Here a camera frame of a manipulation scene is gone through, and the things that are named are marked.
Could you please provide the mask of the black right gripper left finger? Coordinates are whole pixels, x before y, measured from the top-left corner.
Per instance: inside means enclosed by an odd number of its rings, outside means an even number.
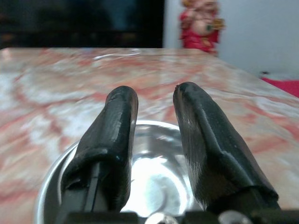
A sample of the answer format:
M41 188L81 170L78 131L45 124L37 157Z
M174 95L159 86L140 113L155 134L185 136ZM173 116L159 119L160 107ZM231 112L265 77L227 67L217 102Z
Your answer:
M132 147L138 96L128 86L112 90L105 106L82 136L61 179L61 193L89 185L92 166L100 164L101 185L110 210L120 211L130 194Z

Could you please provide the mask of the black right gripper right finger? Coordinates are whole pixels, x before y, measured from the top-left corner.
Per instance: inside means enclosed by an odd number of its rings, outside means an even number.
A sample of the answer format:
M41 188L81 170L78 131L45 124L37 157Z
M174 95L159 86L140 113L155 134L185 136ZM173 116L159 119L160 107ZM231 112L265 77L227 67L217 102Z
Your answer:
M278 209L277 192L217 103L193 82L175 88L173 103L192 192L203 209Z

